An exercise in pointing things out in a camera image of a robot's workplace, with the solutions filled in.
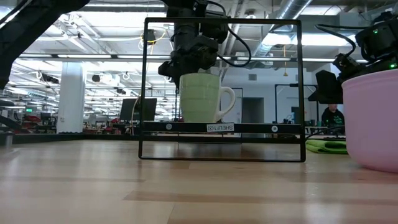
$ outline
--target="ceiling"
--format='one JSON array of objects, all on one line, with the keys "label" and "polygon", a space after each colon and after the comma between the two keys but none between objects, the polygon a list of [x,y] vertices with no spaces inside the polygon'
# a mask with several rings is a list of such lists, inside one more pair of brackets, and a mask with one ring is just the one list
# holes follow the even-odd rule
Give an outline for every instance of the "ceiling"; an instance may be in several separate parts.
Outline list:
[{"label": "ceiling", "polygon": [[[218,1],[224,5],[227,12],[230,11],[233,4],[238,1],[222,0]],[[371,10],[384,5],[394,3],[395,1],[320,1],[314,0],[309,7],[303,11],[303,15],[318,15],[318,16],[336,16],[339,13],[354,12],[358,13],[363,11],[365,8]],[[93,7],[95,5],[102,4],[101,7]],[[149,12],[132,12],[135,4],[145,5],[148,4],[159,4],[158,1],[91,1],[89,7],[85,7],[78,12],[72,12],[68,15],[62,15],[59,20],[54,23],[49,29],[34,42],[27,50],[26,54],[128,54],[128,55],[142,55],[142,38],[143,24],[146,17],[165,17],[164,12],[152,12],[153,9],[147,7]],[[264,18],[264,15],[270,14],[273,11],[278,10],[280,1],[269,0],[269,1],[250,1],[247,9],[252,10],[253,14],[257,18]],[[0,17],[12,7],[12,4],[0,7]],[[210,10],[219,11],[218,7],[210,6]],[[150,24],[150,28],[155,30],[155,36],[158,41],[153,47],[148,48],[148,53],[153,55],[170,55],[173,45],[170,42],[170,37],[173,35],[173,24]],[[261,43],[261,26],[254,26],[250,24],[242,24],[238,35],[248,44],[250,49],[254,51],[256,47]],[[330,46],[317,44],[313,45],[313,41],[308,37],[307,45],[304,43],[303,57],[304,58],[333,58],[338,52],[349,51],[350,47],[345,46],[345,43],[340,45]],[[233,44],[231,54],[234,55],[236,52],[246,52],[244,45],[238,41]],[[271,53],[274,57],[296,57],[297,46],[295,44],[287,44],[284,47],[273,47]],[[157,68],[161,62],[151,62],[147,67],[147,83],[148,88],[158,90],[154,96],[162,99],[162,113],[165,116],[172,117],[170,114],[175,104],[175,98],[173,83],[169,83],[164,77],[158,75]],[[141,86],[141,73],[142,63],[141,62],[110,62],[105,60],[98,60],[97,62],[84,62],[83,66],[88,72],[88,82],[86,99],[95,96],[95,100],[99,101],[98,107],[103,105],[103,108],[108,105],[107,99],[109,96],[126,96],[116,93],[114,88],[107,90],[96,89],[99,86],[112,86],[117,85],[120,88],[137,87],[135,90],[129,91],[127,96],[137,96],[139,93],[139,87]],[[310,71],[315,67],[318,67],[319,63],[306,63],[305,68]],[[294,68],[294,63],[274,62],[270,66],[268,71],[279,71],[283,70],[284,67]],[[40,81],[38,77],[41,74],[47,74],[62,81],[62,62],[52,60],[16,60],[10,76],[10,84],[16,86],[51,86],[51,88],[24,88],[25,91],[32,93],[38,93],[40,95],[51,96],[54,98],[53,103],[54,111],[57,108],[57,98],[59,95],[59,85],[51,83],[45,83]],[[246,79],[232,78],[239,72],[227,72],[226,80],[228,82],[245,82]],[[92,76],[99,75],[101,77],[107,76],[111,80],[118,81],[117,83],[107,81],[93,82]],[[265,79],[264,82],[276,82],[273,79]],[[7,97],[21,96],[25,98],[23,91],[9,91]],[[119,109],[121,106],[120,102],[115,103],[112,106],[117,106]],[[98,111],[92,104],[86,104],[87,113],[92,111]],[[101,113],[115,115],[118,110],[104,110]]]}]

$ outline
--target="wooden surface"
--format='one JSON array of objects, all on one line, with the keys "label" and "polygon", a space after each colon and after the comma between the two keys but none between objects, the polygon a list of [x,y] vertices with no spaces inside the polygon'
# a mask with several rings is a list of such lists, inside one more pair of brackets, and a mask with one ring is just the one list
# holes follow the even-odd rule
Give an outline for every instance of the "wooden surface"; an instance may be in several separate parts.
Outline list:
[{"label": "wooden surface", "polygon": [[[146,151],[177,153],[173,147],[148,142]],[[265,148],[242,150],[297,150]],[[344,155],[309,152],[301,164],[142,161],[131,141],[15,149],[0,158],[1,224],[398,223],[398,175],[362,169]],[[228,146],[213,151],[229,154]]]}]

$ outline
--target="person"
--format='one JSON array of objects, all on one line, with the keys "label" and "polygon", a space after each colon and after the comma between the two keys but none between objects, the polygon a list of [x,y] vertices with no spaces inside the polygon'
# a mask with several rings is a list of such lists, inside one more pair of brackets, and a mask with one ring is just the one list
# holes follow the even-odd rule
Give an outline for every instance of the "person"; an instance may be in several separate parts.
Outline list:
[{"label": "person", "polygon": [[322,114],[322,123],[325,126],[340,126],[344,122],[344,115],[337,109],[337,105],[329,105]]}]

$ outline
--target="black metal frame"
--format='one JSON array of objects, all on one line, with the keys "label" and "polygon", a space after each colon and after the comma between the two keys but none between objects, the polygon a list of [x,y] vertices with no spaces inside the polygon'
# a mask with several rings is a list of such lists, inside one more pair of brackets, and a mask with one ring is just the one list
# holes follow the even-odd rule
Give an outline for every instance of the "black metal frame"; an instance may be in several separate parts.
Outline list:
[{"label": "black metal frame", "polygon": [[[299,144],[300,159],[297,160],[265,160],[265,159],[222,159],[222,158],[187,158],[187,157],[147,157],[143,156],[144,141],[164,141],[164,136],[154,136],[151,133],[206,133],[207,124],[203,123],[156,123],[140,120],[139,152],[140,159],[160,159],[160,160],[193,160],[193,161],[258,161],[258,162],[304,162],[305,152],[305,127],[304,127],[304,86],[303,86],[303,50],[302,50],[302,25],[299,20],[277,20],[277,19],[220,19],[220,18],[158,18],[147,17],[144,24],[144,46],[148,43],[149,23],[159,22],[186,22],[186,23],[213,23],[213,24],[280,24],[295,25],[297,27],[297,58],[293,61],[298,63],[298,97],[301,110],[301,124],[235,124],[234,133],[261,133],[261,134],[293,134],[299,135],[298,139],[272,139],[272,138],[216,138],[216,137],[183,137],[169,136],[170,141],[175,142],[217,142],[217,143],[271,143],[271,144]],[[147,48],[143,50],[142,60],[142,86],[141,86],[141,105],[144,104],[146,92],[146,70],[147,70]]]},{"label": "black metal frame", "polygon": [[[277,87],[278,86],[289,86],[289,87],[298,87],[298,84],[275,84],[275,122],[278,122],[278,94]],[[304,86],[313,86],[318,90],[318,85],[304,85]],[[319,101],[317,102],[317,122],[319,121]]]}]

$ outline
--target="mug handle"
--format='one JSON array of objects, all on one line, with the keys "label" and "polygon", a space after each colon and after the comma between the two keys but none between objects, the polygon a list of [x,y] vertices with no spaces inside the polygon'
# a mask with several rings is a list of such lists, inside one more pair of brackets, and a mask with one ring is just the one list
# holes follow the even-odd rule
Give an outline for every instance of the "mug handle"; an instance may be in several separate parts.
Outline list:
[{"label": "mug handle", "polygon": [[232,110],[232,108],[235,105],[235,101],[236,101],[236,95],[235,95],[235,91],[233,89],[231,89],[230,87],[221,87],[220,88],[220,102],[218,102],[219,104],[221,103],[221,96],[224,92],[227,92],[230,97],[231,97],[231,103],[229,104],[229,106],[223,110],[223,111],[218,111],[215,118],[216,121],[219,121],[221,118],[223,118],[224,115],[226,115],[229,111]]}]

